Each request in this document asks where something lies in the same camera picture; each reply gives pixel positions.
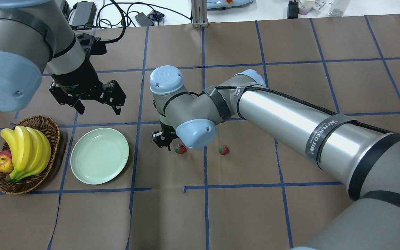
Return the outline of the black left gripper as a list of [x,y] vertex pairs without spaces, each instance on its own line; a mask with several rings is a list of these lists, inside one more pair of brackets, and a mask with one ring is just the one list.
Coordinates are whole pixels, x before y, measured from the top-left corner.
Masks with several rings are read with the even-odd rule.
[[53,79],[49,92],[60,105],[75,108],[84,114],[82,100],[93,100],[110,106],[120,115],[126,94],[116,80],[103,83],[98,78],[91,55],[107,52],[105,40],[86,33],[76,34],[70,46],[54,55],[49,62],[49,74]]

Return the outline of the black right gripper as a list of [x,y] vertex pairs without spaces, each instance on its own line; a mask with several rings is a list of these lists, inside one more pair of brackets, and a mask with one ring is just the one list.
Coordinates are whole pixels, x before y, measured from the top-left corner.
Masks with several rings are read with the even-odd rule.
[[160,122],[160,131],[155,131],[152,133],[152,140],[159,148],[166,147],[168,151],[171,151],[171,143],[174,139],[179,138],[176,134],[176,130],[173,126],[167,125]]

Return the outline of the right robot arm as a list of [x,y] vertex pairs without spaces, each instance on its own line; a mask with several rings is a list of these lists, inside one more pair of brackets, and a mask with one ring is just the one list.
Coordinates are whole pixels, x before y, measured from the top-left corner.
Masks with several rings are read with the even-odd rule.
[[159,147],[180,138],[202,149],[231,116],[253,123],[345,184],[354,203],[299,250],[400,250],[400,134],[313,106],[266,87],[255,70],[235,74],[196,98],[174,66],[150,75],[162,131]]

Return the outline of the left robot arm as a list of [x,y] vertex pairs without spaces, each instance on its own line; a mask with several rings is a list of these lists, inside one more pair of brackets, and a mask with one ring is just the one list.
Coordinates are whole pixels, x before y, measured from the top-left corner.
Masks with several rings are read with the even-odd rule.
[[115,80],[102,83],[89,60],[117,41],[76,34],[54,0],[0,0],[0,111],[27,107],[47,71],[59,104],[83,114],[82,100],[94,100],[120,115],[126,94]]

